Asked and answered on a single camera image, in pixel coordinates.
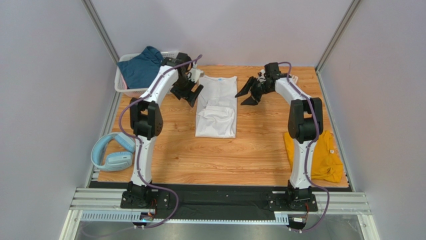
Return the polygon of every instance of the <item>gray floor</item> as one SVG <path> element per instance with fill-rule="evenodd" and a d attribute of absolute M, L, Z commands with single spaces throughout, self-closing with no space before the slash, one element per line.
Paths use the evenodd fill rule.
<path fill-rule="evenodd" d="M 308 226 L 318 221 L 310 215 Z M 128 222 L 81 222 L 84 231 L 91 235 L 104 235 L 131 227 Z M 93 239 L 81 233 L 77 240 Z M 327 215 L 312 232 L 298 234 L 289 232 L 286 226 L 237 225 L 237 224 L 188 224 L 167 223 L 153 229 L 131 229 L 104 240 L 363 240 L 361 227 L 356 215 Z"/>

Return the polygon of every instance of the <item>light blue object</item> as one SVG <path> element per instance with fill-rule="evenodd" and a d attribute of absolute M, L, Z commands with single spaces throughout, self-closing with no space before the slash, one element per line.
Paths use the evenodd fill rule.
<path fill-rule="evenodd" d="M 115 139 L 127 151 L 114 152 L 106 156 L 104 165 L 101 165 L 102 158 L 108 143 Z M 132 165 L 133 153 L 135 152 L 135 142 L 122 132 L 112 132 L 101 137 L 91 150 L 91 162 L 98 169 L 105 172 L 124 170 Z"/>
<path fill-rule="evenodd" d="M 155 47 L 147 46 L 138 56 L 117 62 L 117 66 L 128 89 L 144 89 L 156 79 L 163 59 Z"/>

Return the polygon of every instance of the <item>metal frame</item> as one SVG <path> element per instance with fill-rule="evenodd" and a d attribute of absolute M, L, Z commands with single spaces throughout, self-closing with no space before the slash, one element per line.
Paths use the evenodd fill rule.
<path fill-rule="evenodd" d="M 96 12 L 96 9 L 91 0 L 81 0 L 84 7 L 87 10 L 90 18 L 93 21 L 93 24 L 96 27 L 102 41 L 105 44 L 112 60 L 114 63 L 119 61 L 119 56 L 117 51 L 114 48 L 108 34 Z M 320 83 L 321 91 L 324 96 L 325 104 L 330 115 L 331 125 L 336 134 L 337 145 L 339 151 L 342 155 L 344 161 L 345 170 L 348 174 L 349 183 L 351 179 L 350 170 L 346 167 L 346 155 L 344 149 L 340 144 L 339 132 L 336 129 L 336 124 L 332 118 L 332 112 L 328 104 L 327 94 L 324 92 L 324 86 L 321 79 L 321 70 L 324 67 L 325 62 L 329 58 L 333 48 L 336 46 L 336 43 L 339 41 L 342 36 L 345 28 L 347 27 L 349 21 L 354 15 L 357 7 L 361 0 L 353 0 L 350 4 L 347 12 L 345 13 L 344 18 L 339 24 L 337 30 L 335 31 L 330 43 L 328 44 L 326 50 L 324 51 L 318 65 L 315 70 L 318 76 Z M 111 106 L 105 122 L 102 126 L 101 136 L 111 132 L 114 120 L 117 115 L 118 104 L 121 99 L 121 94 L 116 92 L 113 96 Z M 86 186 L 89 186 L 91 181 L 96 181 L 98 178 L 99 170 L 92 166 L 90 169 L 89 175 L 87 176 Z M 107 188 L 77 188 L 74 194 L 74 197 L 71 202 L 71 206 L 68 211 L 65 223 L 62 228 L 60 235 L 61 240 L 73 240 L 79 230 L 80 221 L 129 221 L 129 217 L 135 213 L 139 214 L 143 211 L 149 211 L 149 209 L 121 209 L 121 197 L 125 189 L 107 189 Z M 314 192 L 316 195 L 318 203 L 318 212 L 316 214 L 321 214 L 324 211 L 325 204 L 327 202 L 327 195 L 324 192 Z M 366 240 L 378 240 L 379 235 L 374 223 L 374 219 L 368 204 L 366 195 L 363 192 L 330 192 L 330 204 L 328 207 L 327 214 L 331 215 L 357 215 L 359 223 L 362 228 L 362 233 Z M 290 212 L 281 212 L 276 211 L 275 220 L 268 221 L 232 221 L 232 220 L 183 220 L 183 219 L 172 219 L 170 223 L 209 223 L 209 224 L 270 224 L 270 225 L 285 225 L 288 223 L 288 214 Z"/>

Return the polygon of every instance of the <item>wooden table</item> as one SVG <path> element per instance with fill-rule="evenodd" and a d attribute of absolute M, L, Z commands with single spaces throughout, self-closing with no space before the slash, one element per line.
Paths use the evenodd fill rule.
<path fill-rule="evenodd" d="M 240 90 L 263 66 L 209 65 L 199 68 L 210 77 L 237 76 Z M 281 68 L 281 72 L 287 71 L 287 67 Z M 294 67 L 292 74 L 299 77 L 297 85 L 303 91 L 312 97 L 323 98 L 313 67 Z M 263 95 L 257 106 L 241 106 L 245 98 L 238 98 L 236 138 L 218 139 L 195 137 L 197 107 L 191 108 L 185 100 L 177 100 L 168 94 L 160 107 L 164 127 L 153 153 L 153 183 L 287 186 L 291 169 L 283 133 L 288 131 L 290 106 L 276 92 Z M 129 101 L 130 98 L 123 95 L 113 132 L 120 131 L 118 118 Z M 126 113 L 123 127 L 132 133 L 129 118 Z M 332 131 L 324 99 L 323 118 L 324 130 Z M 105 156 L 117 151 L 125 150 L 111 141 Z M 101 171 L 98 181 L 129 182 L 132 172 L 133 166 L 116 172 Z M 345 176 L 340 183 L 314 182 L 326 187 L 348 187 Z"/>

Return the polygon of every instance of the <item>clothing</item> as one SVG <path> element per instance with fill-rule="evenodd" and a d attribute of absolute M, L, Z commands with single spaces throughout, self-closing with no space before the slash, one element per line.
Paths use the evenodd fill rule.
<path fill-rule="evenodd" d="M 237 132 L 237 77 L 209 77 L 198 80 L 203 85 L 198 95 L 195 136 L 235 138 Z"/>
<path fill-rule="evenodd" d="M 295 144 L 288 132 L 284 133 L 284 144 L 288 162 L 293 169 Z M 330 131 L 325 130 L 319 136 L 313 151 L 311 178 L 340 183 L 343 173 L 343 163 L 334 149 L 333 136 Z"/>
<path fill-rule="evenodd" d="M 149 88 L 159 73 L 163 59 L 155 47 L 147 46 L 138 56 L 117 62 L 127 89 Z"/>

